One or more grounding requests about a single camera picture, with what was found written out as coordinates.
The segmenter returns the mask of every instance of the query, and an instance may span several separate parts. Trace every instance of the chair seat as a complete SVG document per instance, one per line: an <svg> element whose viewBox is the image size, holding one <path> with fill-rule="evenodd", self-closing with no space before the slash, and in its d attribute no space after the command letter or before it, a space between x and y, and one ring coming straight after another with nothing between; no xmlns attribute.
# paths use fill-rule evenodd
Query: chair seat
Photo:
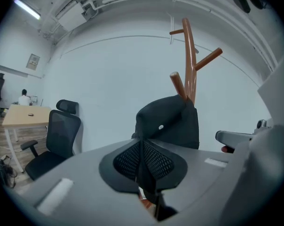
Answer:
<svg viewBox="0 0 284 226"><path fill-rule="evenodd" d="M36 180L65 160L65 158L52 152L44 152L29 162L25 167L25 170L32 180Z"/></svg>

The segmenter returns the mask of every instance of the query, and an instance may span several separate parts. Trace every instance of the wooden coat rack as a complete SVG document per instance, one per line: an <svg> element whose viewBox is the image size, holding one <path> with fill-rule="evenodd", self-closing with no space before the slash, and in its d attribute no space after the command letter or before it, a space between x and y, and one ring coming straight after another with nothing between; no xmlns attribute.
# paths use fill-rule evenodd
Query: wooden coat rack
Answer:
<svg viewBox="0 0 284 226"><path fill-rule="evenodd" d="M194 48L194 41L191 31L191 26L187 18L182 19L183 28L171 31L169 34L184 33L185 50L186 50L186 73L185 73L185 87L181 81L178 72L170 74L170 78L174 84L177 93L186 101L189 98L195 104L195 94L197 86L197 71L210 63L216 57L222 54L222 49L217 48L207 57L203 58L197 63L196 53Z"/></svg>

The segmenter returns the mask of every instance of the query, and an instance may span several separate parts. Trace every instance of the desk leg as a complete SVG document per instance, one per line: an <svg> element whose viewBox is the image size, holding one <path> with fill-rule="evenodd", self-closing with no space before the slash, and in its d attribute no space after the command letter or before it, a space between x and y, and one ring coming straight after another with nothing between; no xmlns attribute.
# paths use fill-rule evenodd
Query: desk leg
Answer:
<svg viewBox="0 0 284 226"><path fill-rule="evenodd" d="M15 151L14 151L14 148L13 148L12 144L11 144L10 135L9 135L9 131L8 131L7 128L5 128L5 136L6 136L6 140L7 140L8 146L9 146L9 148L10 148L12 157L14 158L17 167L19 168L19 170L20 170L21 172L24 172L23 168L21 167L21 165L20 165L20 163L19 163L19 161L18 161L18 159L17 159L17 157L16 157L16 153L15 153Z"/></svg>
<svg viewBox="0 0 284 226"><path fill-rule="evenodd" d="M16 141L19 141L18 136L17 136L17 134L16 134L16 129L14 129L14 135L15 135L15 140L16 140Z"/></svg>

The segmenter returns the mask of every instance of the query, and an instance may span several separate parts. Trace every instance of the air conditioning unit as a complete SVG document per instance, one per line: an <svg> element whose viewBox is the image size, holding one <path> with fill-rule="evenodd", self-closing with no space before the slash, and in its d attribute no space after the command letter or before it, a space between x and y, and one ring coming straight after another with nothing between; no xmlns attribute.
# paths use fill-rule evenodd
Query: air conditioning unit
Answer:
<svg viewBox="0 0 284 226"><path fill-rule="evenodd" d="M80 0L68 0L57 12L55 16L58 22L67 31L72 31L76 27L89 20L95 11L91 6L82 7Z"/></svg>

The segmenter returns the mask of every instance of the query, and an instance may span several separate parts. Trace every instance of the white shirt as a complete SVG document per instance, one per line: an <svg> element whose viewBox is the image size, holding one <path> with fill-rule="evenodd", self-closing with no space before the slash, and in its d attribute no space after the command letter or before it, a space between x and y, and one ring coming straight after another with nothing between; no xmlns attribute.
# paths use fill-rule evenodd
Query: white shirt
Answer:
<svg viewBox="0 0 284 226"><path fill-rule="evenodd" d="M19 105L29 105L30 104L30 98L22 95L19 97Z"/></svg>

